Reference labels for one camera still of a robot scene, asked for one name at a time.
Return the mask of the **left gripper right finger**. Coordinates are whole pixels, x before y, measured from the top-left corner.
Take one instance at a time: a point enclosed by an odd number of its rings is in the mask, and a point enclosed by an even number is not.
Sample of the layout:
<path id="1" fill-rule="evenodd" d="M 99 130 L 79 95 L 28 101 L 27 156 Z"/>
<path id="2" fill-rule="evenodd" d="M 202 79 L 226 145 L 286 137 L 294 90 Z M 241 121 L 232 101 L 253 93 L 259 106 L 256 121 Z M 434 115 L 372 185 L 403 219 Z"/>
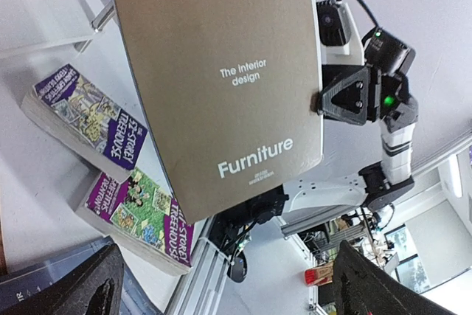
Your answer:
<path id="1" fill-rule="evenodd" d="M 395 281 L 342 241 L 333 264 L 338 314 L 447 315 L 452 312 Z"/>

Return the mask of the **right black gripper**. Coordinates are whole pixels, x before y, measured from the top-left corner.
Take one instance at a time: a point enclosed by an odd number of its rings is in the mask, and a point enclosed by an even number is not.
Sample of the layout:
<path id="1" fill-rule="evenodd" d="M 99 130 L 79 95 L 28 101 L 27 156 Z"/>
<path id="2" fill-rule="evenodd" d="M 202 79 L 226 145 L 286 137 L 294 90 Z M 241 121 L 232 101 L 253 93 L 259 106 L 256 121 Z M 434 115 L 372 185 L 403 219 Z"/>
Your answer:
<path id="1" fill-rule="evenodd" d="M 402 72 L 387 75 L 372 65 L 322 66 L 322 89 L 313 94 L 311 111 L 339 122 L 376 122 L 408 101 L 409 79 Z"/>

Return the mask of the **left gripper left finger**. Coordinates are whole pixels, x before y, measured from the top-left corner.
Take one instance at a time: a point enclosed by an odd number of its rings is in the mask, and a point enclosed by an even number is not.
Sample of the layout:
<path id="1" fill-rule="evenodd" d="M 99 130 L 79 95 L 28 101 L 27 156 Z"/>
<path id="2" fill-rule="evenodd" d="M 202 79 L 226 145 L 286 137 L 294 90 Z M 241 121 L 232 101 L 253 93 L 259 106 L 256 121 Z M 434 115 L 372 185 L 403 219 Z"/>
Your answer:
<path id="1" fill-rule="evenodd" d="M 2 314 L 118 314 L 125 261 L 117 244 L 104 246 L 55 284 Z"/>

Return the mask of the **Decorate Furniture large book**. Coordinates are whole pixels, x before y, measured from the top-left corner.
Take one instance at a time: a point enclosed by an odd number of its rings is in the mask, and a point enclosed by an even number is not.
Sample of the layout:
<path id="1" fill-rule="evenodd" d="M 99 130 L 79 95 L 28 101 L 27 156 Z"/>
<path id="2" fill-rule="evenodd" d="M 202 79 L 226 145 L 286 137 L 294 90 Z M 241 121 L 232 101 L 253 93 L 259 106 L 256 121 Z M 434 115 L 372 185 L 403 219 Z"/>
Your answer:
<path id="1" fill-rule="evenodd" d="M 128 62 L 188 223 L 322 160 L 316 0 L 114 0 Z"/>

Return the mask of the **52-Storey Treehouse book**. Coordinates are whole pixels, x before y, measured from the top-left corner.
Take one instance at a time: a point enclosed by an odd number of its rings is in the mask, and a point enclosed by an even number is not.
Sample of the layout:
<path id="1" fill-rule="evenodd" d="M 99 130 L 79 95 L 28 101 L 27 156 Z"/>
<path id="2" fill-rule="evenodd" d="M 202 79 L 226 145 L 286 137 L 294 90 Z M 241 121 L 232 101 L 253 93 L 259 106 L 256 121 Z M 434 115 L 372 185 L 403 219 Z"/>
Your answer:
<path id="1" fill-rule="evenodd" d="M 21 110 L 66 147 L 123 183 L 131 176 L 148 134 L 71 64 L 25 94 Z"/>

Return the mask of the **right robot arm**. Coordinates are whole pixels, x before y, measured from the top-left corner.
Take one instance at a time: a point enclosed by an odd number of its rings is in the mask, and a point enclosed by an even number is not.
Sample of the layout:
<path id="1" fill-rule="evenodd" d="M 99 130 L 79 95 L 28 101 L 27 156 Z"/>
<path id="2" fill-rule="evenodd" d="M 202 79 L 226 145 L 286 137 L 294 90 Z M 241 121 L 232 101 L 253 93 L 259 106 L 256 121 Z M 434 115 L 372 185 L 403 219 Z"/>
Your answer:
<path id="1" fill-rule="evenodd" d="M 416 52 L 381 27 L 361 40 L 364 59 L 356 64 L 330 60 L 322 67 L 317 113 L 351 125 L 378 122 L 382 158 L 342 179 L 285 183 L 217 215 L 210 240 L 224 255 L 242 251 L 252 228 L 292 210 L 314 208 L 311 217 L 284 225 L 285 236 L 304 232 L 358 207 L 382 210 L 414 186 L 412 136 L 419 105 L 409 91 L 407 72 Z"/>

